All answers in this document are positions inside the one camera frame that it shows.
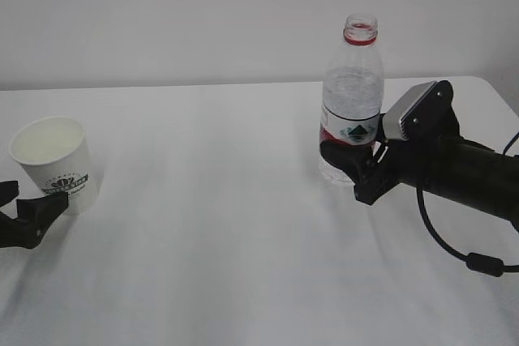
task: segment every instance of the black cable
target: black cable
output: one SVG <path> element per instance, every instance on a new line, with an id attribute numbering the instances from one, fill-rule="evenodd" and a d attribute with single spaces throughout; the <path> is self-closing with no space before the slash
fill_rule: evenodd
<path id="1" fill-rule="evenodd" d="M 419 180 L 416 184 L 416 199 L 418 200 L 418 209 L 420 210 L 420 215 L 422 216 L 423 223 L 427 231 L 434 238 L 436 243 L 442 247 L 447 253 L 456 257 L 457 259 L 465 262 L 467 260 L 467 256 L 460 253 L 452 246 L 450 246 L 444 239 L 438 234 L 435 228 L 432 226 L 431 220 L 429 219 L 429 215 L 427 214 L 427 210 L 425 208 L 425 202 L 423 200 L 423 185 L 422 181 Z"/>
<path id="2" fill-rule="evenodd" d="M 504 265 L 503 260 L 499 258 L 494 258 L 478 253 L 469 253 L 468 255 L 465 255 L 450 246 L 435 230 L 431 223 L 431 219 L 427 214 L 425 201 L 423 200 L 422 180 L 418 180 L 416 184 L 416 198 L 418 200 L 418 209 L 420 211 L 420 215 L 422 216 L 423 223 L 425 224 L 425 227 L 432 238 L 447 253 L 459 259 L 460 261 L 463 261 L 470 270 L 479 271 L 494 277 L 500 277 L 503 275 L 503 273 L 519 273 L 519 265 Z"/>
<path id="3" fill-rule="evenodd" d="M 507 143 L 507 145 L 503 149 L 503 158 L 506 156 L 507 151 L 512 147 L 512 145 L 519 139 L 519 131 L 517 134 L 515 134 L 512 139 L 510 139 L 510 142 Z"/>

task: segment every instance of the printed logo on cup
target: printed logo on cup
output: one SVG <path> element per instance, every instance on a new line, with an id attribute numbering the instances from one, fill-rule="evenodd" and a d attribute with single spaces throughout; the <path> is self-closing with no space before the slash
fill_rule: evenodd
<path id="1" fill-rule="evenodd" d="M 45 183 L 45 188 L 42 188 L 41 190 L 46 194 L 70 191 L 69 195 L 73 197 L 85 187 L 87 181 L 87 174 L 81 175 L 79 173 L 65 173 L 48 180 Z"/>

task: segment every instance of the white wall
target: white wall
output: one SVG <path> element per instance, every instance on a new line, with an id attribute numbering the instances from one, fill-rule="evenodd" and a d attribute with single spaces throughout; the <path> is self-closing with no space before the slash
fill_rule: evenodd
<path id="1" fill-rule="evenodd" d="M 355 11 L 379 18 L 388 76 L 517 96 L 519 0 L 0 0 L 0 88 L 320 79 Z"/>

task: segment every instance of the green logo on label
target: green logo on label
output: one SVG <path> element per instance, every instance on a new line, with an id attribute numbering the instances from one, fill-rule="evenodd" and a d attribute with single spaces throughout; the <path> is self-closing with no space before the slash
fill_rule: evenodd
<path id="1" fill-rule="evenodd" d="M 82 178 L 75 180 L 73 177 L 59 178 L 55 182 L 50 183 L 53 188 L 43 189 L 46 194 L 56 194 L 67 190 L 73 190 L 74 188 L 84 184 L 88 181 L 88 175 L 85 174 Z"/>
<path id="2" fill-rule="evenodd" d="M 367 130 L 362 125 L 356 127 L 348 127 L 346 130 L 341 130 L 341 135 L 344 138 L 350 139 L 354 143 L 361 143 L 366 138 L 371 137 L 375 133 L 375 127 L 368 125 Z"/>

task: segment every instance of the bottle label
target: bottle label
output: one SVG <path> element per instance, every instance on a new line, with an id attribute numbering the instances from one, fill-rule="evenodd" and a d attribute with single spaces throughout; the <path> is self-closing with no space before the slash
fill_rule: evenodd
<path id="1" fill-rule="evenodd" d="M 379 114 L 361 120 L 339 117 L 325 105 L 321 112 L 320 142 L 336 140 L 352 146 L 368 145 L 375 141 Z"/>

